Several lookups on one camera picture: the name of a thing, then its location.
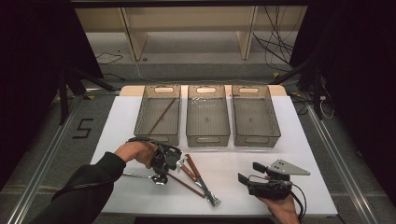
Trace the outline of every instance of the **silver metal bar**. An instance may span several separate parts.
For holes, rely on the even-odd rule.
[[[363,223],[371,224],[378,223],[378,220],[375,217],[375,213],[371,208],[369,202],[363,195],[361,188],[358,186],[353,174],[349,171],[347,163],[344,161],[341,153],[338,150],[337,145],[332,140],[332,137],[327,130],[325,124],[322,120],[319,120],[316,116],[312,106],[308,106],[309,116],[315,124],[317,131],[322,139],[331,159],[337,170],[338,174],[341,177],[341,180],[346,187],[346,190],[355,204],[356,209],[358,210],[359,215],[361,216],[361,220]]]
[[[20,200],[18,201],[17,205],[12,211],[7,222],[8,224],[17,224],[23,222],[23,219],[26,216],[26,213],[29,210],[29,207],[32,204],[33,199],[35,198],[37,190],[40,187],[48,169],[50,168],[50,165],[52,164],[53,158],[55,157],[59,146],[64,140],[65,133],[70,126],[70,122],[75,115],[75,111],[81,102],[82,102],[82,96],[77,96],[73,100],[73,104],[70,108],[69,117],[64,122],[64,125],[59,126],[58,131],[53,137],[47,149],[47,152],[44,155],[44,158],[41,160],[40,164],[35,170],[35,174],[33,175],[32,179],[27,185],[26,190],[24,191]]]

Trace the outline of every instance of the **hand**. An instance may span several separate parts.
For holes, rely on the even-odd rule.
[[[127,142],[120,146],[114,154],[119,156],[125,162],[137,160],[151,168],[150,162],[157,146],[148,142]]]
[[[268,210],[282,224],[300,223],[297,218],[294,200],[291,194],[285,200],[272,201],[265,198],[257,197],[263,203],[268,205]]]

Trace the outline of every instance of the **tongs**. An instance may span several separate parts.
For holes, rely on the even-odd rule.
[[[192,171],[184,165],[184,160],[187,160],[189,166]],[[203,191],[207,200],[213,205],[213,207],[219,206],[221,204],[221,200],[219,200],[206,186],[204,180],[201,178],[194,162],[190,154],[186,154],[184,159],[181,159],[177,162],[177,171],[180,171],[180,168],[194,181],[196,185],[198,185]]]

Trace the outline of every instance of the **black jacket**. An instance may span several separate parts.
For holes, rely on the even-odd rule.
[[[100,183],[121,177],[126,163],[117,155],[106,152],[95,165],[83,165],[65,185]],[[109,183],[95,188],[70,190],[55,198],[31,223],[93,223],[113,191]]]

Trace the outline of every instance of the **white table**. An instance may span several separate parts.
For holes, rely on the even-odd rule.
[[[231,94],[227,92],[229,115]],[[106,151],[114,151],[134,136],[134,125],[141,102],[140,96],[118,96],[110,110],[105,128],[92,158],[99,161]],[[333,217],[337,211],[323,181],[318,165],[304,135],[291,99],[273,96],[273,104],[282,136],[273,148],[235,147],[233,134],[227,147],[189,148],[186,137],[187,94],[182,91],[180,117],[180,145],[183,153],[190,153],[208,188],[221,199],[220,206],[210,203],[169,177],[165,186],[155,185],[150,179],[121,177],[103,212],[134,216],[161,217],[266,217],[270,213],[265,204],[248,194],[246,186],[238,182],[237,174],[261,175],[252,169],[254,161],[265,166],[277,159],[288,161],[311,173],[292,175],[291,181],[299,186],[307,200],[307,216]],[[142,164],[131,161],[125,172],[153,175]],[[183,172],[171,172],[192,187],[194,183]],[[293,192],[303,201],[297,188]]]

